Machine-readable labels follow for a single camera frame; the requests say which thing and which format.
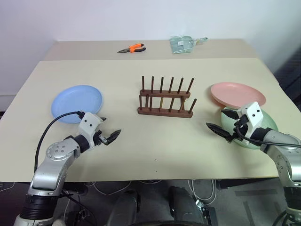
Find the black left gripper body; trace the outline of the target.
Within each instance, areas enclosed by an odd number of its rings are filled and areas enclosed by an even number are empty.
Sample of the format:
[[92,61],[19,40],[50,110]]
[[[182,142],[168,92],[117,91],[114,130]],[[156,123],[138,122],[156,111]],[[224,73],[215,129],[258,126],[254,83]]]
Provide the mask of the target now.
[[101,138],[102,132],[98,130],[93,136],[93,142],[95,146],[99,146],[103,143],[103,138]]

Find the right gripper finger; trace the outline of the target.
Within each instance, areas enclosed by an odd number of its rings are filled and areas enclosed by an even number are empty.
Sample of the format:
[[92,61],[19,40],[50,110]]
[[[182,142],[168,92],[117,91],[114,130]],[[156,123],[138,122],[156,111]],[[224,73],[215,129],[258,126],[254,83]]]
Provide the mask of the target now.
[[225,114],[227,117],[238,120],[239,115],[236,111],[231,110],[231,109],[223,109],[222,113]]
[[206,123],[206,126],[215,134],[219,135],[220,137],[224,138],[227,142],[232,142],[235,139],[234,135],[231,135],[229,132],[224,130],[222,127],[213,124],[213,123]]

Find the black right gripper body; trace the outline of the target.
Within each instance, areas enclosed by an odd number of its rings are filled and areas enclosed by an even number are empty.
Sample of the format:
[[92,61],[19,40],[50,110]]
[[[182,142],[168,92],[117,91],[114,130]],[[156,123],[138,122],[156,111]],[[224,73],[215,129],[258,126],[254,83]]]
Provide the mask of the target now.
[[246,137],[246,132],[248,130],[248,118],[247,117],[240,117],[235,123],[234,123],[234,133],[233,133],[233,139],[238,139],[240,141],[248,141]]

